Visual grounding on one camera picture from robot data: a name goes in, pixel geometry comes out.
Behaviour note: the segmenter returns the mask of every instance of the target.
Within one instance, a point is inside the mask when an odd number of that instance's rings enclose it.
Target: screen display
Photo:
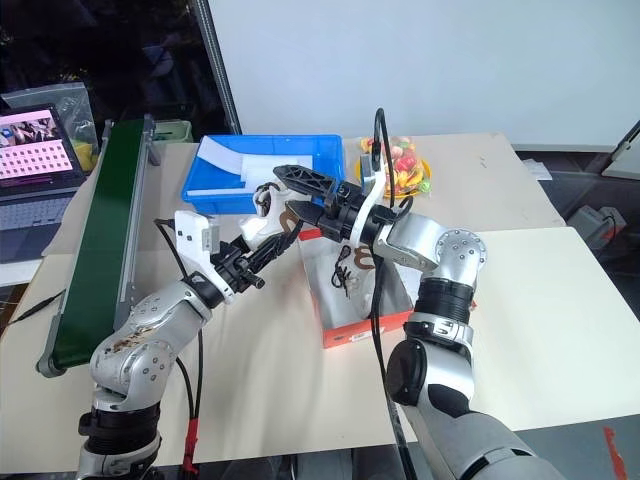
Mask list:
[[[0,116],[0,186],[38,183],[72,169],[49,110]]]

